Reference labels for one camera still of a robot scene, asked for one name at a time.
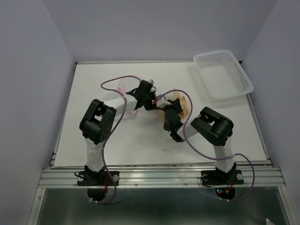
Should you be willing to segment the beige bra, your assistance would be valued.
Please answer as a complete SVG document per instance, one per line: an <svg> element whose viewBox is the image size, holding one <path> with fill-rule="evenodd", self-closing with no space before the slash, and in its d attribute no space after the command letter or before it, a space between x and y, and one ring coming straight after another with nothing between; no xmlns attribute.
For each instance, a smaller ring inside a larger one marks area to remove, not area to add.
<svg viewBox="0 0 300 225"><path fill-rule="evenodd" d="M190 114L190 103L189 101L186 99L186 97L179 91L172 91L166 95L164 95L162 98L166 99L166 100L175 100L175 99L179 99L180 100L180 105L181 108L183 110L183 112L179 113L179 117L181 122L185 122L185 120L187 119L187 117Z"/></svg>

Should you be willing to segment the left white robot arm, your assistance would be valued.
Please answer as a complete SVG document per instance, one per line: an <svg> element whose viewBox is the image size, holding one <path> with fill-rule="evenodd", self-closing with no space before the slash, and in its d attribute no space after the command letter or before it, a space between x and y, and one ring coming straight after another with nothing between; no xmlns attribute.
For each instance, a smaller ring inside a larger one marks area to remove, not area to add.
<svg viewBox="0 0 300 225"><path fill-rule="evenodd" d="M95 185L104 181L103 151L105 144L114 131L113 125L118 125L124 114L135 111L141 107L149 106L156 99L154 82L142 80L139 86L126 93L117 91L119 95L112 100L92 100L85 115L83 116L79 129L85 138L87 149L87 162L84 171L88 179Z"/></svg>

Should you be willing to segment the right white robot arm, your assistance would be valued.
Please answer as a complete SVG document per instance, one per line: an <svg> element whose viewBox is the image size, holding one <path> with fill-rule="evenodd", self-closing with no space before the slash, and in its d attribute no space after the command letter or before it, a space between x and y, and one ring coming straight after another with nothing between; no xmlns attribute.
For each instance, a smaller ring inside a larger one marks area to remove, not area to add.
<svg viewBox="0 0 300 225"><path fill-rule="evenodd" d="M236 168L231 148L233 135L233 122L227 117L204 107L200 114L188 120L187 124L181 122L179 113L183 112L180 101L168 100L162 108L164 115L164 130L170 132L170 137L178 142L187 141L190 137L200 134L213 145L216 165L216 179L226 183L233 177L232 171Z"/></svg>

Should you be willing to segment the white plastic basket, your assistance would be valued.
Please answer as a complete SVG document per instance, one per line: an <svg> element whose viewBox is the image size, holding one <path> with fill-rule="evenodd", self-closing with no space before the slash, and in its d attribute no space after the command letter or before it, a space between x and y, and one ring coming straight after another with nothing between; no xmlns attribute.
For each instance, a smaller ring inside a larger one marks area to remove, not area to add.
<svg viewBox="0 0 300 225"><path fill-rule="evenodd" d="M229 50L201 53L193 60L213 102L238 98L254 90L241 64Z"/></svg>

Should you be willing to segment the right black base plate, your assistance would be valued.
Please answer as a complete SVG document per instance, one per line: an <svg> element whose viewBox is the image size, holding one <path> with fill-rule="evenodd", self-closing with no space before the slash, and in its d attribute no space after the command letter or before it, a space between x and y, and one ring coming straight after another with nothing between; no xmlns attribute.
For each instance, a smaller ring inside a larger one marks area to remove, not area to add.
<svg viewBox="0 0 300 225"><path fill-rule="evenodd" d="M205 186L228 185L233 182L234 185L244 184L241 170L224 173L219 170L205 170L201 172L202 184Z"/></svg>

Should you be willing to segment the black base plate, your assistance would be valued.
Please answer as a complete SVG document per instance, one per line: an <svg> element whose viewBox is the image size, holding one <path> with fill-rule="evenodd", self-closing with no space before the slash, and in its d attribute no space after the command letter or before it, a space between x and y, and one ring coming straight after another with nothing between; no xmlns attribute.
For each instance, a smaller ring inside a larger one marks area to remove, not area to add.
<svg viewBox="0 0 300 225"><path fill-rule="evenodd" d="M77 186L79 187L107 187L114 186L112 179L107 171L96 173L96 175L88 176L84 171L75 172L77 178Z"/></svg>
<svg viewBox="0 0 300 225"><path fill-rule="evenodd" d="M234 185L244 184L241 170L224 173L219 170L205 170L201 172L202 184L205 186L228 185L233 182Z"/></svg>

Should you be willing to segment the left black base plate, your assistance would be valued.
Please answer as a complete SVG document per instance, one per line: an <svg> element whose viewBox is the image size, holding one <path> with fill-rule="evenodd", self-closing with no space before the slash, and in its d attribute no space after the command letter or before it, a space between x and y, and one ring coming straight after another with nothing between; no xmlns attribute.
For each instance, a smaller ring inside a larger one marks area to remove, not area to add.
<svg viewBox="0 0 300 225"><path fill-rule="evenodd" d="M88 176L84 171L75 172L77 178L77 186L79 187L107 187L114 186L112 179L107 171L96 173L96 175Z"/></svg>

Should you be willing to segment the aluminium mounting rail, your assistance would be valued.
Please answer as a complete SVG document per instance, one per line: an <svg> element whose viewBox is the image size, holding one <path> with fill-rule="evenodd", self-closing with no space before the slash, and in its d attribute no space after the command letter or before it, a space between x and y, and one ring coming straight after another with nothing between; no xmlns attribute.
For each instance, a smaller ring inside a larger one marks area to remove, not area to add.
<svg viewBox="0 0 300 225"><path fill-rule="evenodd" d="M213 170L214 165L162 165L162 166L111 166L109 171L120 173L119 188L198 188L204 170ZM280 168L271 165L256 165L254 170L248 165L239 165L244 187L285 186ZM77 188L74 169L43 170L38 182L39 188Z"/></svg>

